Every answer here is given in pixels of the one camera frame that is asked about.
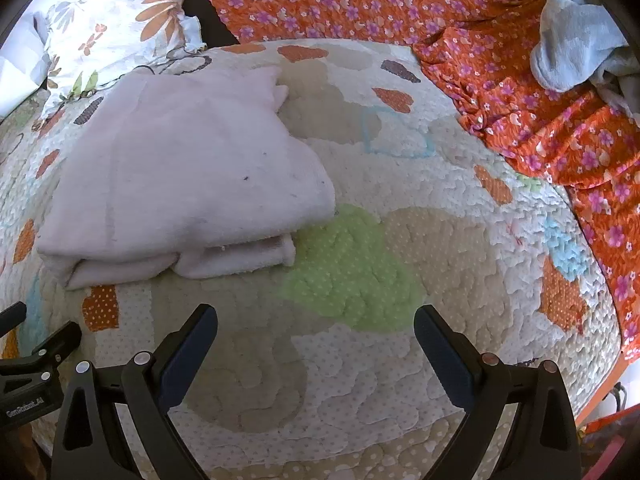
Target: screw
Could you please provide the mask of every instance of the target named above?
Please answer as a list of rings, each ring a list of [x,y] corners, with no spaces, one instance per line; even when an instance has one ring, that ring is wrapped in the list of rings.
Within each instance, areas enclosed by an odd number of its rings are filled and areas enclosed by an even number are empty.
[[[550,374],[556,373],[558,371],[558,366],[553,361],[545,361],[543,367],[545,367],[545,370]]]
[[[133,358],[133,362],[137,365],[146,365],[151,360],[151,354],[149,352],[140,352]]]
[[[91,365],[89,364],[89,361],[80,361],[76,365],[76,372],[78,372],[79,374],[84,374],[90,367]]]
[[[495,366],[500,362],[500,359],[498,359],[496,354],[487,352],[486,354],[482,354],[482,362],[489,366]]]

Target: blue fabric patch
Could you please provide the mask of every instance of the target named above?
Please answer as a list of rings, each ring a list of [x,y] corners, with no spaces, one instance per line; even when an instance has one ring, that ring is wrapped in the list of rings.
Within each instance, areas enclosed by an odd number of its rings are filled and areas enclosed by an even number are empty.
[[[378,139],[371,139],[371,134],[367,128],[367,115],[369,114],[388,114],[398,121],[406,130],[406,145],[393,146],[391,144],[376,142]],[[360,129],[362,133],[362,142],[367,153],[377,155],[394,156],[395,158],[427,158],[435,154],[435,149],[427,135],[420,129],[409,126],[402,114],[382,106],[371,106],[363,108],[360,116]]]
[[[48,336],[42,321],[42,297],[40,295],[40,277],[36,276],[31,284],[25,302],[27,304],[27,318],[18,326],[18,350],[21,357],[31,355],[33,349]]]
[[[568,282],[587,271],[584,250],[549,216],[545,218],[545,238],[554,267]]]

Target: folded towel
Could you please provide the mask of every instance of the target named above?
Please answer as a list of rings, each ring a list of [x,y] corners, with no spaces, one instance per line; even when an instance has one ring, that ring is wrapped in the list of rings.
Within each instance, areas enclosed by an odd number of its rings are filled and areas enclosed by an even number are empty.
[[[613,18],[597,0],[546,0],[540,42],[530,56],[540,85],[566,92],[587,81],[616,49],[627,45]]]
[[[36,248],[67,288],[292,264],[334,214],[317,155],[276,115],[279,68],[130,73],[68,156]]]

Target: bed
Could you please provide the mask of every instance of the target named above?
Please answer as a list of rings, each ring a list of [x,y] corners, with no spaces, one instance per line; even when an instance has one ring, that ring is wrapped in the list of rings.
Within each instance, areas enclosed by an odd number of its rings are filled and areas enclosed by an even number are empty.
[[[563,188],[515,173],[468,135],[409,47],[249,43],[156,72],[210,64],[282,67],[290,96],[280,118],[331,177],[335,219],[297,233],[290,269],[201,281],[166,272],[65,292],[31,247],[66,153],[110,90],[66,104],[44,125],[37,118],[47,93],[37,92],[0,124],[0,301],[28,304],[5,352],[28,352],[72,319],[83,330],[74,362],[119,364],[154,348],[197,304],[212,304],[218,337],[171,416],[217,479],[424,475],[462,412],[414,339],[412,315],[423,301],[479,351],[508,363],[558,362],[574,412],[583,409],[616,363],[620,331]],[[62,369],[68,377],[72,363]],[[513,412],[504,416],[483,476]],[[55,420],[34,422],[48,451]]]

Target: pink object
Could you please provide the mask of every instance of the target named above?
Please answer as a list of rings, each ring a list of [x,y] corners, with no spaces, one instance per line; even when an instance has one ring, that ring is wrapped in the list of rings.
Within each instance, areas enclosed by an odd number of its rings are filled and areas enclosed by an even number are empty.
[[[606,449],[600,455],[598,461],[587,472],[582,480],[598,480],[607,470],[607,467],[613,462],[620,449],[622,449],[625,439],[619,435],[614,436]]]
[[[291,265],[290,233],[332,218],[318,156],[276,111],[280,69],[129,73],[68,156],[36,248],[66,286]]]

